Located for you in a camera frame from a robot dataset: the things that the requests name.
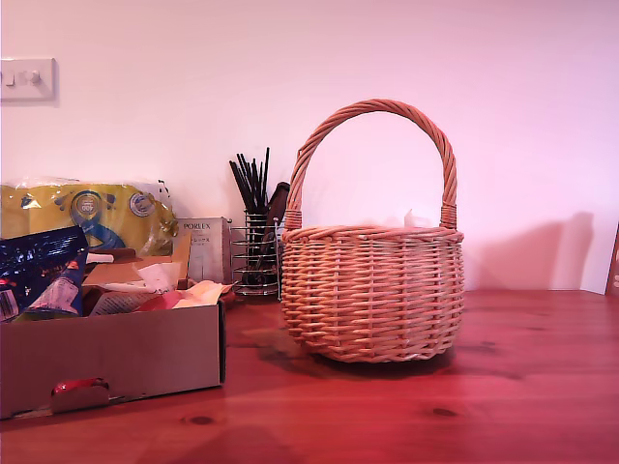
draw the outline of cardboard flap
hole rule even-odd
[[[136,258],[132,262],[99,264],[92,273],[84,280],[83,286],[96,286],[107,283],[128,283],[140,281],[142,278],[135,269],[146,268],[153,264],[180,262],[179,280],[187,278],[187,270],[190,261],[190,246],[192,235],[185,234],[181,238],[179,246],[172,256],[145,256]]]

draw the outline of plastic wrap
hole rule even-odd
[[[166,203],[169,194],[162,181],[130,185],[28,179],[2,186],[2,238],[79,225],[92,249],[129,247],[142,256],[169,254],[178,226]]]

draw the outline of basket handle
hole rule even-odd
[[[360,114],[374,111],[386,111],[408,118],[432,139],[443,160],[444,188],[440,225],[441,227],[456,229],[456,159],[454,158],[454,152],[449,140],[447,140],[441,129],[436,127],[424,113],[414,106],[401,101],[373,99],[359,101],[336,111],[329,119],[318,126],[306,144],[299,150],[297,162],[290,180],[290,193],[288,194],[286,205],[286,231],[302,227],[301,197],[303,181],[306,178],[306,170],[308,169],[308,164],[310,164],[311,156],[318,147],[318,144],[329,132],[344,121]]]

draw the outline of metal utensil holder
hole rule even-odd
[[[244,240],[232,241],[239,254],[232,255],[232,273],[238,283],[237,295],[278,295],[281,290],[280,231],[267,226],[266,215],[245,212],[245,227],[231,227],[245,234]]]

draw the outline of wicker basket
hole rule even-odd
[[[440,226],[301,228],[303,181],[316,147],[337,125],[373,111],[410,119],[436,144],[444,176]],[[445,134],[399,101],[342,108],[299,150],[290,181],[281,291],[290,334],[312,352],[349,363],[444,353],[463,310],[462,238],[456,231],[456,160]]]

